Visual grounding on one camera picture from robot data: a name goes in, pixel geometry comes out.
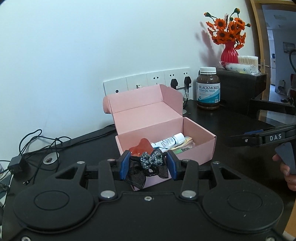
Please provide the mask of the person's right hand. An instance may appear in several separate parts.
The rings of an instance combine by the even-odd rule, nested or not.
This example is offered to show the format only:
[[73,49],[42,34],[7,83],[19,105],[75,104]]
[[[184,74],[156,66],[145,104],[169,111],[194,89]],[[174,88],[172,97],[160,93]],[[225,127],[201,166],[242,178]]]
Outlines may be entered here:
[[290,173],[290,168],[287,166],[278,154],[273,156],[273,161],[280,162],[280,171],[283,173],[287,186],[290,190],[296,191],[296,175]]

